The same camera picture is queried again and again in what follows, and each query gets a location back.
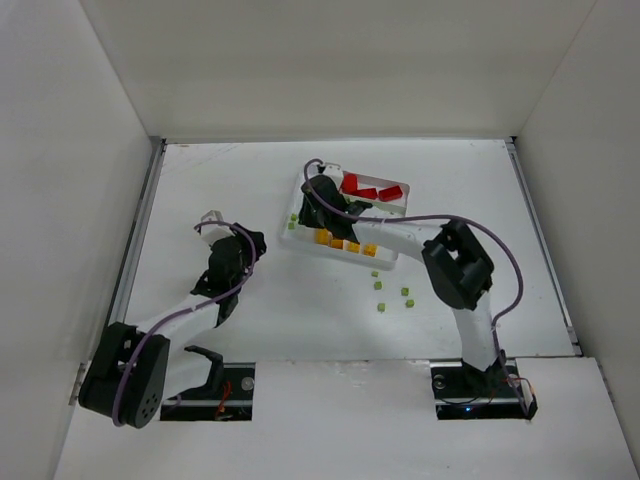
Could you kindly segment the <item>small yellow lego brick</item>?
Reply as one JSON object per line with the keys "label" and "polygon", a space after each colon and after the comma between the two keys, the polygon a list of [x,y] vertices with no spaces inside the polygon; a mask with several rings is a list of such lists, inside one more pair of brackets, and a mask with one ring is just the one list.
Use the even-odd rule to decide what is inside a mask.
{"label": "small yellow lego brick", "polygon": [[345,249],[348,252],[351,252],[351,253],[356,253],[356,254],[360,253],[360,245],[358,243],[355,243],[355,242],[346,241],[345,242]]}

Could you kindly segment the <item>red yellow green lego cluster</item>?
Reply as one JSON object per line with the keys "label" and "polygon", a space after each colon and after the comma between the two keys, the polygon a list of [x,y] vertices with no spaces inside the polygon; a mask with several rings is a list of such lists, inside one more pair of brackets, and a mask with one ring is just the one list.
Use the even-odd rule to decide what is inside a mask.
{"label": "red yellow green lego cluster", "polygon": [[341,190],[346,194],[353,194],[358,189],[358,177],[352,173],[345,174],[341,184]]}

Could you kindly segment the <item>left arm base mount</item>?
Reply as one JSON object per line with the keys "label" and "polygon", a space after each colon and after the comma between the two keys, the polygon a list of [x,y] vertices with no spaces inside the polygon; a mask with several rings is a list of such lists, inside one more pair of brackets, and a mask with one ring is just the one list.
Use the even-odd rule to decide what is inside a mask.
{"label": "left arm base mount", "polygon": [[227,362],[200,346],[170,362],[159,419],[165,422],[245,422],[252,419],[254,363]]}

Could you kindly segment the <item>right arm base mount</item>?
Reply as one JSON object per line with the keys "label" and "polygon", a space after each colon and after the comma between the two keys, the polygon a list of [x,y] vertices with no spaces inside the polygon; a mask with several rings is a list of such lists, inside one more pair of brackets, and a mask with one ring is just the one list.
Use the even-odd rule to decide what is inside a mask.
{"label": "right arm base mount", "polygon": [[438,420],[532,420],[538,411],[534,389],[515,360],[498,361],[486,372],[461,362],[430,365]]}

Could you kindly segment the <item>long red lego brick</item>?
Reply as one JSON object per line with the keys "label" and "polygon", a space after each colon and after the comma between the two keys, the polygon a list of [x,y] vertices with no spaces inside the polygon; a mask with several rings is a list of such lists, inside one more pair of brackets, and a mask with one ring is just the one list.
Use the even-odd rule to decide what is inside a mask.
{"label": "long red lego brick", "polygon": [[393,185],[378,191],[378,199],[382,202],[392,202],[403,197],[403,190],[399,185]]}

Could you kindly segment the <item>yellow rounded lego brick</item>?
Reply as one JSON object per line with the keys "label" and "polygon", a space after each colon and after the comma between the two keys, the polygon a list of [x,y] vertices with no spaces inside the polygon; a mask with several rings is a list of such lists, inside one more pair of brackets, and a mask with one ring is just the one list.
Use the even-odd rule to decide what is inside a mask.
{"label": "yellow rounded lego brick", "polygon": [[369,257],[375,257],[377,253],[377,246],[374,244],[366,244],[362,248],[362,254]]}

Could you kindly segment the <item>long yellow lego brick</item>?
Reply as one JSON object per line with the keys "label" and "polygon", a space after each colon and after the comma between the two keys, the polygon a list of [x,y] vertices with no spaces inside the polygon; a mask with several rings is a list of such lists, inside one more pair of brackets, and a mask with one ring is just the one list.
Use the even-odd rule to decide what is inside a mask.
{"label": "long yellow lego brick", "polygon": [[319,245],[330,246],[332,234],[326,229],[318,229],[315,234],[315,242]]}

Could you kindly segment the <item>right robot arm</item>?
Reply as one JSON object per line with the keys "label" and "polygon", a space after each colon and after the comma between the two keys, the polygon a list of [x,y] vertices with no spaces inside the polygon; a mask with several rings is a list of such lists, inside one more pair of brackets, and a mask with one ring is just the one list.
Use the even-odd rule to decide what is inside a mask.
{"label": "right robot arm", "polygon": [[362,246],[384,247],[424,264],[434,293],[454,314],[463,364],[485,372],[496,363],[499,354],[485,297],[492,286],[494,264],[465,222],[453,219],[431,227],[386,212],[363,220],[359,216],[373,205],[347,201],[323,174],[306,180],[301,192],[303,225],[325,228],[336,238]]}

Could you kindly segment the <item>white divided sorting tray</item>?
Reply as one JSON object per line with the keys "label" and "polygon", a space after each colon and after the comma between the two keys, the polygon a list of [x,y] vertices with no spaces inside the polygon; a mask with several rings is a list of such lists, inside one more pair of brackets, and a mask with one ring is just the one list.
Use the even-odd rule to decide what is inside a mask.
{"label": "white divided sorting tray", "polygon": [[[313,164],[309,167],[308,173],[309,177],[318,174],[317,168],[320,165]],[[365,202],[370,202],[373,205],[373,209],[364,213],[365,216],[395,216],[395,217],[404,217],[407,212],[408,206],[408,197],[410,192],[410,187],[406,183],[396,182],[389,179],[379,178],[364,175],[361,173],[355,173],[348,170],[343,170],[344,175],[347,173],[355,174],[358,177],[358,185],[359,189],[365,188],[376,188],[377,191],[381,189],[385,189],[387,187],[391,187],[393,185],[399,185],[404,194],[401,199],[392,201],[392,202],[382,202],[379,199],[377,200],[368,200],[365,198],[360,198],[357,196],[353,196],[352,194],[346,194],[341,190],[341,185],[337,186],[338,190],[341,194],[345,196],[348,201],[356,201],[361,200]],[[399,257],[399,254],[395,251],[389,250],[388,248],[377,246],[377,253],[375,257],[369,257],[362,254],[362,248],[364,245],[360,245],[360,253],[351,253],[345,249],[345,242],[343,249],[335,249],[330,246],[319,245],[315,242],[315,234],[318,229],[313,229],[309,227],[302,226],[297,221],[291,221],[291,214],[296,214],[298,217],[299,211],[302,206],[303,194],[301,192],[301,186],[305,182],[304,172],[301,172],[296,181],[294,182],[293,193],[290,196],[287,208],[285,209],[284,218],[281,222],[281,228],[279,232],[279,239],[281,244],[289,249],[294,251],[298,251],[299,253],[304,253],[307,255],[315,256],[315,257],[324,257],[330,258],[334,260],[340,260],[352,264],[362,265],[366,267],[370,267],[373,269],[381,269],[381,270],[392,270],[396,261]],[[288,224],[293,222],[295,224],[295,230],[288,230]]]}

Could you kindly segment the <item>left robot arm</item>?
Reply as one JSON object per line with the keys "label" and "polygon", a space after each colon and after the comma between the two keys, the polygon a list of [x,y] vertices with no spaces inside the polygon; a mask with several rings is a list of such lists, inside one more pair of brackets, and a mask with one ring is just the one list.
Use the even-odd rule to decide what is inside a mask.
{"label": "left robot arm", "polygon": [[204,220],[196,229],[210,254],[186,299],[137,325],[108,326],[81,384],[79,405],[117,427],[143,428],[167,400],[179,405],[229,390],[222,355],[196,339],[231,317],[267,245],[263,233],[238,223]]}

